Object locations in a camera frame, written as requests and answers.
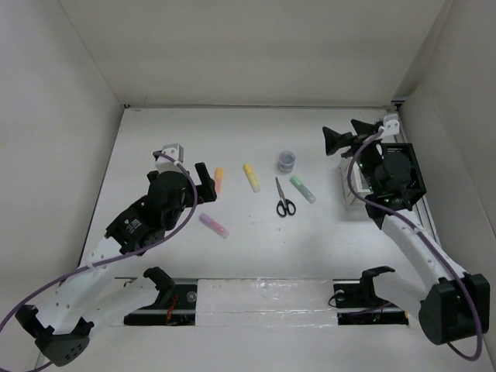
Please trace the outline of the orange highlighter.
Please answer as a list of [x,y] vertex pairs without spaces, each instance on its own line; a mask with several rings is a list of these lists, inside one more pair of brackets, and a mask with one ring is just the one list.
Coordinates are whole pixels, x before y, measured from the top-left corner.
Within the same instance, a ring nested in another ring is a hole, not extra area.
[[215,193],[216,193],[216,195],[218,197],[220,196],[220,193],[221,193],[221,190],[222,190],[223,177],[224,177],[224,170],[221,167],[218,167],[215,170],[215,177],[214,177],[214,181],[215,181]]

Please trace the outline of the purple highlighter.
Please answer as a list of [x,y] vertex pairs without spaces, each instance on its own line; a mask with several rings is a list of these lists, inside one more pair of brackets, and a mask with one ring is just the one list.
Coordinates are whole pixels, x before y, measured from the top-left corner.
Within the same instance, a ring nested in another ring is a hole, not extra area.
[[209,215],[202,213],[202,214],[200,214],[198,219],[203,225],[208,227],[211,231],[213,231],[217,235],[221,236],[223,239],[227,239],[229,237],[229,230],[226,229],[224,226],[222,226],[217,221],[215,221]]

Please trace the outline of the yellow highlighter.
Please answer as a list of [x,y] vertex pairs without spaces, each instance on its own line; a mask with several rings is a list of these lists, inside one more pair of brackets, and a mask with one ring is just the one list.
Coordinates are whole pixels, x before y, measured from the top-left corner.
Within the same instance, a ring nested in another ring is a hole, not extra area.
[[259,181],[257,180],[257,176],[255,175],[252,166],[250,164],[244,164],[243,170],[245,172],[245,175],[247,176],[251,188],[253,189],[253,192],[254,193],[260,192],[260,184]]

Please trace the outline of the green highlighter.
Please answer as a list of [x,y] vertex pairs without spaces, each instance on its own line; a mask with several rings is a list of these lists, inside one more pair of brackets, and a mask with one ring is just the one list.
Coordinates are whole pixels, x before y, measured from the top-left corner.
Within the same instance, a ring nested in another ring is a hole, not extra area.
[[297,188],[297,190],[310,204],[313,204],[316,201],[316,197],[309,191],[309,189],[297,176],[292,176],[290,178],[290,182]]

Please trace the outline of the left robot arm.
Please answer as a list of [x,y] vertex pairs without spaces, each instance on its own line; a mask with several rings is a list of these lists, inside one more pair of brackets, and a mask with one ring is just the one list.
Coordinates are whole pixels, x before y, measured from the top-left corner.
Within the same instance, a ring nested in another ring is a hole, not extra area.
[[196,163],[200,183],[176,164],[174,170],[148,173],[147,193],[107,227],[95,250],[74,274],[57,280],[57,289],[37,305],[20,305],[17,322],[34,338],[49,363],[63,367],[78,358],[97,331],[140,308],[164,307],[174,300],[174,280],[160,267],[146,269],[134,281],[101,298],[120,270],[134,264],[145,249],[165,243],[185,224],[185,209],[217,199],[215,182],[204,163]]

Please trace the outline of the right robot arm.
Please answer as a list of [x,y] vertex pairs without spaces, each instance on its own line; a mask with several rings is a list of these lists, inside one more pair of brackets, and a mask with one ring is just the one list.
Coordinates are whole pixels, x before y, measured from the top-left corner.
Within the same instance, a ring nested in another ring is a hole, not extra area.
[[418,320],[435,345],[475,337],[480,353],[490,325],[491,286],[482,274],[470,274],[456,263],[426,232],[413,211],[426,189],[410,143],[384,143],[400,129],[389,116],[374,124],[352,120],[353,131],[322,129],[325,152],[338,150],[358,170],[368,195],[350,192],[365,204],[368,217],[400,248],[422,280],[422,287],[404,280],[395,269],[383,266],[363,271],[354,296],[369,306],[390,302]]

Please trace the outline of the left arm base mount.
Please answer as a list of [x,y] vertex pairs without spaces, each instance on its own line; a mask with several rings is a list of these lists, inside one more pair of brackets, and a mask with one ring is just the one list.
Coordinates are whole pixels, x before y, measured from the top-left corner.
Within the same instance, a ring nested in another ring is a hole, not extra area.
[[198,300],[197,279],[173,279],[159,267],[144,272],[158,290],[155,301],[126,315],[124,326],[194,326]]

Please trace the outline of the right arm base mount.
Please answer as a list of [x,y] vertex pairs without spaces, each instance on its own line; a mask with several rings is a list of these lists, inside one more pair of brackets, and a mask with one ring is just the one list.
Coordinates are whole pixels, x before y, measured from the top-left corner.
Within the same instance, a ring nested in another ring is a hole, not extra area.
[[339,326],[409,325],[406,312],[375,293],[373,279],[386,273],[394,273],[394,269],[370,268],[362,272],[358,281],[333,284],[334,293],[328,306],[338,310]]

